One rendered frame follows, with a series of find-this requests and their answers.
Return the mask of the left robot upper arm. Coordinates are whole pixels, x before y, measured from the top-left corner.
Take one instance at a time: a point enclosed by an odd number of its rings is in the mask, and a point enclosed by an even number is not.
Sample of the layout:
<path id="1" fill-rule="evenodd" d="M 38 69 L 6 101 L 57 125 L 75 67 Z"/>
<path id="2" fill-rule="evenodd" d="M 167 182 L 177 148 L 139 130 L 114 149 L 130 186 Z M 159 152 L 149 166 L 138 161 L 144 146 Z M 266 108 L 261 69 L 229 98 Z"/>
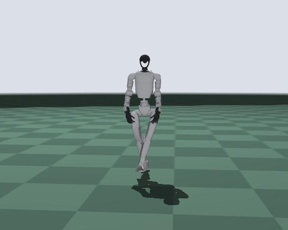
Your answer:
<path id="1" fill-rule="evenodd" d="M 160 97 L 160 88 L 161 88 L 161 76 L 157 73 L 154 74 L 154 79 L 155 81 L 155 91 L 154 91 L 154 96 L 155 97 Z"/>

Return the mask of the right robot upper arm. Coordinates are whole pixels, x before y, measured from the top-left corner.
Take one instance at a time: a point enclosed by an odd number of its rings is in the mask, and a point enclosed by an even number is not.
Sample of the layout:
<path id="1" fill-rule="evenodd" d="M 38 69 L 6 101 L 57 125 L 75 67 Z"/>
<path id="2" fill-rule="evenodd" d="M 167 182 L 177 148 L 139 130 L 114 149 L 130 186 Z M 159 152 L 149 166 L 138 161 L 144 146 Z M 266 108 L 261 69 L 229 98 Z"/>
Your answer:
<path id="1" fill-rule="evenodd" d="M 132 96 L 132 93 L 133 93 L 132 87 L 133 87 L 133 80 L 135 79 L 135 74 L 136 73 L 131 73 L 128 76 L 126 96 Z"/>

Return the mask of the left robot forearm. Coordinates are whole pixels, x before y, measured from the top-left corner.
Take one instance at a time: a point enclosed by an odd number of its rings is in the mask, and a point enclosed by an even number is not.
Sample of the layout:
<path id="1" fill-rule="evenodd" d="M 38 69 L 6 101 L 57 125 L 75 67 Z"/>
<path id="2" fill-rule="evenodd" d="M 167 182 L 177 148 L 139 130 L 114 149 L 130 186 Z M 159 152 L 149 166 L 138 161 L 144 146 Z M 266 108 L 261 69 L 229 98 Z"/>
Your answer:
<path id="1" fill-rule="evenodd" d="M 159 107 L 158 111 L 161 112 L 161 110 L 162 110 L 162 108 L 161 108 L 161 95 L 160 95 L 160 97 L 156 97 L 155 101 L 156 101 L 156 108 Z"/>

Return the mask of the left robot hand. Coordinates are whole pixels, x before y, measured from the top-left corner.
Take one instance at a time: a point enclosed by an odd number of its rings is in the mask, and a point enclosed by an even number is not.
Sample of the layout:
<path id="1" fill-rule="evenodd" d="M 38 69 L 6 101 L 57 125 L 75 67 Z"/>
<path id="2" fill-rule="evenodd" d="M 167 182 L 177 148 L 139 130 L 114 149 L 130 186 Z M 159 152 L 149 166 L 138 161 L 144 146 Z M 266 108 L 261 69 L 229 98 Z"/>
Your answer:
<path id="1" fill-rule="evenodd" d="M 159 107 L 156 108 L 156 110 L 155 110 L 156 113 L 155 113 L 152 117 L 150 117 L 150 118 L 153 118 L 153 117 L 154 117 L 154 119 L 151 121 L 151 122 L 153 122 L 153 123 L 154 123 L 154 122 L 155 122 L 155 123 L 156 123 L 156 122 L 158 123 L 159 114 L 161 113 L 160 111 L 158 111 L 158 109 L 159 109 Z M 151 122 L 150 122 L 150 123 L 151 123 Z M 152 124 L 153 124 L 153 123 L 152 123 Z"/>

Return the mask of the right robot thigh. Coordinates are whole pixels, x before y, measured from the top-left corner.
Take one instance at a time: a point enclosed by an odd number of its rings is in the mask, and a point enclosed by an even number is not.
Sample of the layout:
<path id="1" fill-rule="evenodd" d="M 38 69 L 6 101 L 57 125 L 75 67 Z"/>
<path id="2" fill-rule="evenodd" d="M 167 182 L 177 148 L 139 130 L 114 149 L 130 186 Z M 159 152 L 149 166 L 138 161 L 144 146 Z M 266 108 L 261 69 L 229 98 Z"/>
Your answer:
<path id="1" fill-rule="evenodd" d="M 131 117 L 132 120 L 135 121 L 131 123 L 131 125 L 136 142 L 139 141 L 141 144 L 143 144 L 142 143 L 143 136 L 141 135 L 140 120 L 139 120 L 139 110 L 132 111 L 131 115 L 135 118 L 134 119 Z"/>

